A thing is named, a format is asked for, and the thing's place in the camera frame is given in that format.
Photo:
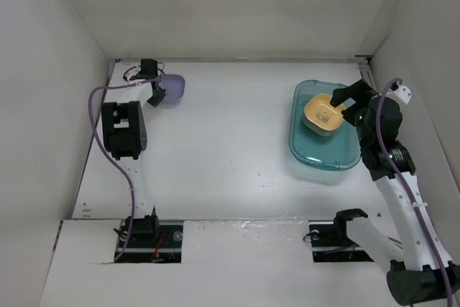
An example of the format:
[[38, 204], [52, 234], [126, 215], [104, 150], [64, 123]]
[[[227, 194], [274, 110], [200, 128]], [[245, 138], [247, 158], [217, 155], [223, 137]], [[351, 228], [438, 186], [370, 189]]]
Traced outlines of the yellow plate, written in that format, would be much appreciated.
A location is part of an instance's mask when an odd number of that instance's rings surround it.
[[318, 135], [327, 137], [339, 130], [344, 118], [344, 104], [332, 106], [331, 95], [320, 93], [315, 95], [303, 109], [303, 123]]

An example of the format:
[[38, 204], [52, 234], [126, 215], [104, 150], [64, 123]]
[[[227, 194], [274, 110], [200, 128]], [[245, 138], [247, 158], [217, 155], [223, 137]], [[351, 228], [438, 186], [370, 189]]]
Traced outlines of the teal plastic bin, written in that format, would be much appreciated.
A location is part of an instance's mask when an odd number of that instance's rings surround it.
[[335, 89], [344, 87], [344, 84], [318, 80], [306, 80], [296, 86], [288, 143], [298, 162], [321, 170], [339, 171], [351, 169], [360, 161], [357, 132], [348, 122], [343, 122], [329, 136], [315, 133], [304, 122], [304, 108], [314, 96], [330, 96]]

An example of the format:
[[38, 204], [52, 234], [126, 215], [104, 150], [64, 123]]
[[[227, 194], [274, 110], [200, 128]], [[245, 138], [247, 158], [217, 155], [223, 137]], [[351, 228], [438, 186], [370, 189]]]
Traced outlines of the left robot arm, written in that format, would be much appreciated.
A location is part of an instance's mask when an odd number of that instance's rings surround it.
[[142, 59], [139, 72], [130, 78], [124, 76], [124, 80], [128, 84], [121, 97], [101, 106], [105, 152], [126, 178], [130, 192], [131, 214], [117, 233], [127, 247], [154, 247], [162, 235], [141, 162], [148, 143], [143, 108], [158, 104], [165, 89], [160, 87], [158, 62], [153, 59]]

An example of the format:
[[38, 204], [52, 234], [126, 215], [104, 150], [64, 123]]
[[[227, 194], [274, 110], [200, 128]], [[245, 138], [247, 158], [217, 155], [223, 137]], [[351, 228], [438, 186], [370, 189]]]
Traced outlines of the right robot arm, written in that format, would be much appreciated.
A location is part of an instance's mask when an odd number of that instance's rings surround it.
[[330, 104], [348, 99], [354, 104], [342, 111], [355, 127], [362, 162], [390, 211], [398, 242], [383, 234], [361, 209], [339, 211], [333, 220], [336, 242], [361, 247], [386, 275], [391, 296], [400, 306], [446, 300], [454, 302], [459, 291], [459, 266], [439, 239], [418, 189], [415, 164], [398, 140], [410, 89], [393, 78], [382, 92], [360, 80], [333, 91]]

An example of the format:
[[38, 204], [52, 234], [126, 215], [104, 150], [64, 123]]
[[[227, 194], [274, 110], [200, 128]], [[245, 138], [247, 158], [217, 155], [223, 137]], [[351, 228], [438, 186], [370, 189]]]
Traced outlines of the purple plate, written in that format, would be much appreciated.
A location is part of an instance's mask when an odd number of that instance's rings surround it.
[[185, 79], [178, 74], [165, 74], [159, 83], [165, 90], [164, 104], [177, 104], [181, 101], [185, 92]]

